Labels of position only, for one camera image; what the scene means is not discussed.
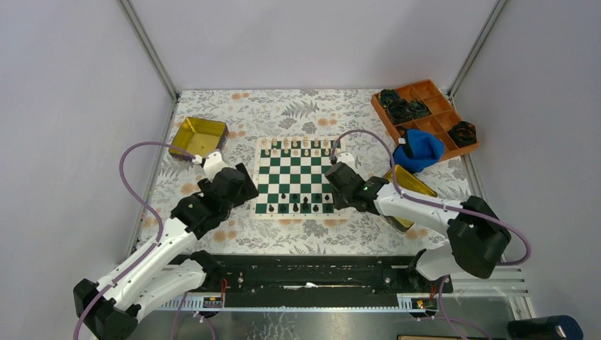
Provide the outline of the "gold tin lid left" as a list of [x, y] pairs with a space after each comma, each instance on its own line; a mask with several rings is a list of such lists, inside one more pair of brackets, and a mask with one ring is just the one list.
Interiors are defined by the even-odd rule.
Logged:
[[224, 122], [186, 117], [171, 145], [184, 149], [189, 154], [206, 157], [215, 150], [223, 151], [229, 134], [228, 126]]

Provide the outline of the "green white chess board mat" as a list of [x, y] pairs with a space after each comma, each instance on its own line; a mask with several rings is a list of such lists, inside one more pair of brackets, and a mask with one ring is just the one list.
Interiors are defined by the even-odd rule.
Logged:
[[[347, 220], [349, 208], [334, 208], [332, 187], [325, 178], [331, 168], [332, 146], [335, 136], [259, 137], [256, 141], [253, 180], [259, 195], [250, 203], [250, 216], [257, 220]], [[314, 201], [315, 194], [321, 201]], [[303, 212], [301, 206], [308, 197], [310, 210]], [[298, 212], [293, 211], [297, 203]], [[279, 212], [279, 205], [287, 204], [288, 211]], [[273, 205], [274, 211], [267, 210]]]

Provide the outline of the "dark cylinder bottle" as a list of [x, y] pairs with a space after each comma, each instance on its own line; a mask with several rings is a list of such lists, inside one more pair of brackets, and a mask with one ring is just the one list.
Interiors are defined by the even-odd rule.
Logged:
[[514, 339], [583, 340], [579, 323], [568, 315], [514, 320], [507, 324]]

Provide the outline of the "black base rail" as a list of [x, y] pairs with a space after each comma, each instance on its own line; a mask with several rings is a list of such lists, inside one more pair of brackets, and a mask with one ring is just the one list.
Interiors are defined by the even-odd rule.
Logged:
[[399, 296], [435, 298], [454, 293], [452, 279], [413, 283], [409, 256], [213, 256], [207, 283], [192, 289], [203, 305], [228, 310], [333, 310], [399, 308]]

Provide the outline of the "black hexagonal part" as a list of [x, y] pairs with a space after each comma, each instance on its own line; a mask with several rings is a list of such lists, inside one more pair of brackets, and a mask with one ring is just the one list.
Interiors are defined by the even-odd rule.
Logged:
[[459, 148], [474, 145], [478, 141], [475, 125], [466, 121], [455, 124], [447, 134]]

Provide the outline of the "orange compartment tray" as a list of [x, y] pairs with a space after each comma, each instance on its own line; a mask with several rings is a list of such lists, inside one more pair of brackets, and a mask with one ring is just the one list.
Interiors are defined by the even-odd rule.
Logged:
[[460, 157], [478, 149], [480, 142], [460, 142], [451, 136], [451, 129], [463, 121], [455, 108], [431, 80], [423, 80], [394, 89], [397, 95], [407, 101], [417, 101], [428, 109], [428, 114], [421, 118], [411, 118], [403, 122], [392, 119], [380, 101], [380, 91], [371, 97], [371, 105], [384, 124], [386, 131], [395, 143], [401, 137], [403, 129], [428, 132], [444, 143], [445, 152], [441, 161]]

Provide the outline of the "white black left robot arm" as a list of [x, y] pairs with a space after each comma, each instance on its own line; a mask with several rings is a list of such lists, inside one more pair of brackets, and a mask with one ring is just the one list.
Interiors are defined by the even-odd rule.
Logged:
[[190, 244], [226, 221], [233, 208], [258, 196], [246, 166], [209, 166], [200, 192], [182, 198], [171, 211], [158, 239], [148, 240], [119, 267], [96, 282], [74, 287], [78, 322], [97, 339], [127, 339], [138, 323], [165, 302], [187, 291], [210, 291], [220, 281], [221, 266], [207, 251], [196, 251], [167, 273], [162, 269]]

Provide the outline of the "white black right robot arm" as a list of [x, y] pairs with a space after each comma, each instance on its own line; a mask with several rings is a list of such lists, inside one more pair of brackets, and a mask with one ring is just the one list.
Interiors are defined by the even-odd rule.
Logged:
[[337, 162], [325, 174], [333, 190], [336, 208], [361, 213], [400, 217], [445, 234], [448, 242], [436, 249], [419, 251], [408, 266], [410, 288], [423, 292], [435, 280], [467, 273], [489, 278], [511, 240], [481, 198], [446, 203], [432, 196], [401, 191], [393, 182], [372, 176], [364, 180], [353, 168]]

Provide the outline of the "gold tin box right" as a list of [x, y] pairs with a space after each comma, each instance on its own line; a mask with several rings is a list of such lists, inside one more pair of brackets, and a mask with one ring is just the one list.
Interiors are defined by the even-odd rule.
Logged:
[[[393, 182], [393, 174], [395, 174], [398, 185], [406, 190], [421, 193], [426, 196], [437, 197], [437, 194], [427, 184], [419, 180], [416, 176], [405, 170], [399, 165], [395, 165], [394, 171], [390, 170], [384, 178]], [[397, 229], [399, 232], [405, 234], [415, 223], [400, 217], [383, 216], [382, 219], [386, 221], [391, 227]]]

